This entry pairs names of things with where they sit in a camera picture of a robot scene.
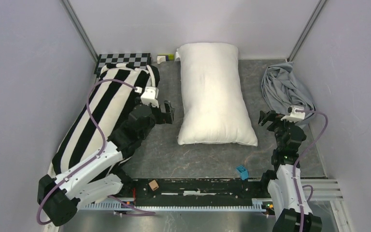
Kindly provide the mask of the grey pillowcase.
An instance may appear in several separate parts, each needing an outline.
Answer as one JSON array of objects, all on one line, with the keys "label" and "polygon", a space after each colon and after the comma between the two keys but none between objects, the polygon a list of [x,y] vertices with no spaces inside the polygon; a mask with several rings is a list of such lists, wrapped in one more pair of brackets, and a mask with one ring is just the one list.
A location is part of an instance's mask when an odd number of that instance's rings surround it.
[{"label": "grey pillowcase", "polygon": [[265,102],[271,110],[283,115],[288,108],[299,105],[307,110],[315,111],[313,97],[294,74],[293,62],[284,62],[267,67],[262,81],[261,90]]}]

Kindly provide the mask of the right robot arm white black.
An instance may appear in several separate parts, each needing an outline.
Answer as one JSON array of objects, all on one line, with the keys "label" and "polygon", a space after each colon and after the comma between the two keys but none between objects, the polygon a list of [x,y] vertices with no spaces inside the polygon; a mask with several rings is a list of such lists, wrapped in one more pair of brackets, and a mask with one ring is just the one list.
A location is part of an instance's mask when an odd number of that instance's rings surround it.
[{"label": "right robot arm white black", "polygon": [[274,110],[260,111],[258,124],[269,123],[267,130],[273,132],[277,147],[271,157],[274,169],[262,175],[259,189],[263,196],[272,199],[274,232],[320,232],[322,220],[309,207],[300,179],[298,151],[307,136],[296,125],[305,114],[296,110],[291,107],[287,116]]}]

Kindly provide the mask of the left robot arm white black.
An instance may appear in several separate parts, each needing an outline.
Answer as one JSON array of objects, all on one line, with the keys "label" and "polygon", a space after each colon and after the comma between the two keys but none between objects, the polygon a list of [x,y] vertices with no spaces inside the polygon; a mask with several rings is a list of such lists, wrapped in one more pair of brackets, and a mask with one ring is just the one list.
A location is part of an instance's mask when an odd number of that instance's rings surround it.
[{"label": "left robot arm white black", "polygon": [[51,177],[45,175],[38,185],[37,222],[41,225],[41,212],[49,221],[61,226],[70,221],[86,205],[98,199],[118,194],[127,197],[132,192],[132,183],[116,174],[96,180],[108,168],[128,161],[146,139],[156,124],[172,124],[174,108],[164,101],[165,111],[160,107],[139,104],[129,113],[127,120],[114,130],[102,146],[85,160],[67,171]]}]

